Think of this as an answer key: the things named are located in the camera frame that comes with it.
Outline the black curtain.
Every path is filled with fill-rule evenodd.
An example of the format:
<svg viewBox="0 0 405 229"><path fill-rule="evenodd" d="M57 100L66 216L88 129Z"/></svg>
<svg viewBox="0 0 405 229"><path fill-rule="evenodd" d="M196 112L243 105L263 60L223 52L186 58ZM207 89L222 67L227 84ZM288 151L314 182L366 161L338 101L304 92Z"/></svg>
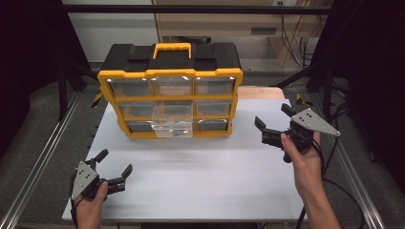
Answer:
<svg viewBox="0 0 405 229"><path fill-rule="evenodd" d="M31 93L60 72L75 90L91 67L62 0L0 0L0 158L22 126Z"/></svg>
<svg viewBox="0 0 405 229"><path fill-rule="evenodd" d="M349 80L349 101L375 156L405 191L405 0L333 0L314 59Z"/></svg>

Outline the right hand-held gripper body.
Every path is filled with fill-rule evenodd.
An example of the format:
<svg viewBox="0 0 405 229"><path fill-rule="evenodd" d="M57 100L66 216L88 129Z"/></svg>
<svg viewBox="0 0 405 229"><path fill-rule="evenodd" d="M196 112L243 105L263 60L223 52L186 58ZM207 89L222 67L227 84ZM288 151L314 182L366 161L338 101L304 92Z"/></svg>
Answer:
<svg viewBox="0 0 405 229"><path fill-rule="evenodd" d="M333 128L326 120L315 113L311 108L290 117L289 127L284 134L288 135L299 152L314 145L313 133L319 132L333 136L340 136L340 132ZM262 142L264 144L283 149L281 142L282 132L268 129L262 130Z"/></svg>

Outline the clear plastic drawer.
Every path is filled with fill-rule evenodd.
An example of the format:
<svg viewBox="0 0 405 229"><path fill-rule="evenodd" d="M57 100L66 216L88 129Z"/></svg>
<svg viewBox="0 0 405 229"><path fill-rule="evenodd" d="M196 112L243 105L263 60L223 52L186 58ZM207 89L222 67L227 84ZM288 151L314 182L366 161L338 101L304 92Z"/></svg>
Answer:
<svg viewBox="0 0 405 229"><path fill-rule="evenodd" d="M152 130L157 137L192 137L193 136L193 103L191 100L159 100L154 104L151 121Z"/></svg>

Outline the person's left hand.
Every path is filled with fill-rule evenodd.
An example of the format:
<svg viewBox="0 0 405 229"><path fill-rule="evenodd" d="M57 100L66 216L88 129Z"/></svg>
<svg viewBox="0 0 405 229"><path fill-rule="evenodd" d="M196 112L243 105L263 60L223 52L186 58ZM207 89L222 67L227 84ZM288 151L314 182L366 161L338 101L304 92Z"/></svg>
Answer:
<svg viewBox="0 0 405 229"><path fill-rule="evenodd" d="M108 183L104 181L92 201L83 199L76 205L77 229L101 229L101 214L107 192Z"/></svg>

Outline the person's right hand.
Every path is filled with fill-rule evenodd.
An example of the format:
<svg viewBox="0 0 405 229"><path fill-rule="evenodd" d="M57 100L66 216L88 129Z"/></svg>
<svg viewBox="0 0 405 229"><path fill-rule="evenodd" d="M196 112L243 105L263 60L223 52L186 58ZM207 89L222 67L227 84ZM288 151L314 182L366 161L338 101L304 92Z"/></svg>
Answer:
<svg viewBox="0 0 405 229"><path fill-rule="evenodd" d="M284 151L289 155L294 171L294 182L298 194L307 198L318 192L322 187L321 159L314 147L299 152L286 134L281 134Z"/></svg>

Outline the black metal stand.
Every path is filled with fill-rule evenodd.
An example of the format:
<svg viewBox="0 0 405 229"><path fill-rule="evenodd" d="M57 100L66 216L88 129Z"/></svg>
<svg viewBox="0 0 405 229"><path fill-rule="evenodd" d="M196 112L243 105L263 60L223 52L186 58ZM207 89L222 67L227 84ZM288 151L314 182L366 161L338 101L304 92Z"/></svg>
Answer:
<svg viewBox="0 0 405 229"><path fill-rule="evenodd" d="M307 76L309 78L306 90L308 93L316 93L320 88L323 88L323 105L322 112L327 121L331 121L331 71L321 62L311 63L299 73L288 77L287 79L275 84L275 87L283 89L291 83Z"/></svg>
<svg viewBox="0 0 405 229"><path fill-rule="evenodd" d="M83 92L86 89L86 83L82 76L97 80L97 74L90 67L84 67L76 62L59 67L57 72L59 121L62 121L68 112L67 83L70 83L75 92Z"/></svg>

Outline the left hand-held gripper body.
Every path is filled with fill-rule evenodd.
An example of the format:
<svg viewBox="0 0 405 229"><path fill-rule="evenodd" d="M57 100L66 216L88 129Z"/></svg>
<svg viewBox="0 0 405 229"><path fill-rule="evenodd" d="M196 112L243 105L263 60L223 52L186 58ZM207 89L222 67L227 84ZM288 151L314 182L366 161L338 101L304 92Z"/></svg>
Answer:
<svg viewBox="0 0 405 229"><path fill-rule="evenodd" d="M101 178L96 171L95 159L80 161L76 168L71 199L76 199L78 196L83 196L87 199L94 199L98 188L103 182L108 183L108 195L123 192L125 190L125 177L118 177L110 180Z"/></svg>

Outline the yellow and black organizer case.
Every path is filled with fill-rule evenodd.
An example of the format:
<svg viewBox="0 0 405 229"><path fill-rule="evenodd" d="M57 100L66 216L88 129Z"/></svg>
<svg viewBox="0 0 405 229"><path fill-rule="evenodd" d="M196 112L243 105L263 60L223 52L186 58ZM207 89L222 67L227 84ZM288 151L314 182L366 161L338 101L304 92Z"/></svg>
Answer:
<svg viewBox="0 0 405 229"><path fill-rule="evenodd" d="M151 121L159 100L192 101L192 137L230 135L243 77L228 42L115 44L97 75L117 125L131 138L158 138Z"/></svg>

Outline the wooden cabinet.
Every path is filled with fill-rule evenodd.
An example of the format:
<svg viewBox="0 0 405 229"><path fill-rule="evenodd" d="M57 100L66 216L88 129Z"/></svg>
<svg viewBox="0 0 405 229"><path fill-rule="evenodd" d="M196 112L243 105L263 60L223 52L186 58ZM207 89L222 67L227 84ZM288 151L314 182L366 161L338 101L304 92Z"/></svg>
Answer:
<svg viewBox="0 0 405 229"><path fill-rule="evenodd" d="M334 0L152 0L154 5L217 5L256 7L330 7ZM158 13L159 36L214 37L263 36L285 67L301 37L318 37L326 15Z"/></svg>

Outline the aluminium frame rail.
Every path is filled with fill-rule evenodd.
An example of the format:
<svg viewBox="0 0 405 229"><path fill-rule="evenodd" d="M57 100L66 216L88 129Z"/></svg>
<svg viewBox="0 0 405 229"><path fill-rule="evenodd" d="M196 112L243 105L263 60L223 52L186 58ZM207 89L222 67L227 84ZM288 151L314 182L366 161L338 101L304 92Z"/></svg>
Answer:
<svg viewBox="0 0 405 229"><path fill-rule="evenodd" d="M38 184L51 157L53 156L53 152L63 136L81 96L82 93L73 92L72 98L68 104L67 112L60 120L56 122L53 132L48 138L44 148L41 151L41 154L33 165L20 191L18 192L18 195L14 199L9 210L0 220L0 229L14 229L16 226L32 196L36 185Z"/></svg>
<svg viewBox="0 0 405 229"><path fill-rule="evenodd" d="M322 113L323 98L318 94L310 94L310 99L313 101L313 109ZM327 142L332 148L332 152L328 154L330 165L339 165L341 173L346 179L350 197L354 198L356 206L362 219L368 225L369 229L386 229L385 224L379 215L372 197L370 196L365 182L358 172L353 159L359 156L364 149L364 142L355 131L354 124L346 117L341 116L334 118L333 115L339 115L347 110L348 105L346 100L337 95L331 97L331 122L337 121L341 136L328 135Z"/></svg>

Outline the black horizontal frame bar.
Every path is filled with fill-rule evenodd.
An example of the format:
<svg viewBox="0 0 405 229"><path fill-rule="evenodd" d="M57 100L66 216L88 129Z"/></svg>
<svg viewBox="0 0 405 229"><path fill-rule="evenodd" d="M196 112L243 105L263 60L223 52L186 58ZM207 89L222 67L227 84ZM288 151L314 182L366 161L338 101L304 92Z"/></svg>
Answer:
<svg viewBox="0 0 405 229"><path fill-rule="evenodd" d="M225 13L225 14L331 14L331 7L258 7L205 5L62 5L66 12L86 13Z"/></svg>

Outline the wooden board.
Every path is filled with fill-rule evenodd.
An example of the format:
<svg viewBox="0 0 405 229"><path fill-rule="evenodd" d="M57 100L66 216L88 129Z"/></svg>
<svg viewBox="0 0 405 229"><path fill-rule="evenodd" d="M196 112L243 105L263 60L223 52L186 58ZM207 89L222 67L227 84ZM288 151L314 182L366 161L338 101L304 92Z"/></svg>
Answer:
<svg viewBox="0 0 405 229"><path fill-rule="evenodd" d="M243 86L238 89L241 99L284 99L285 95L276 87L250 87Z"/></svg>

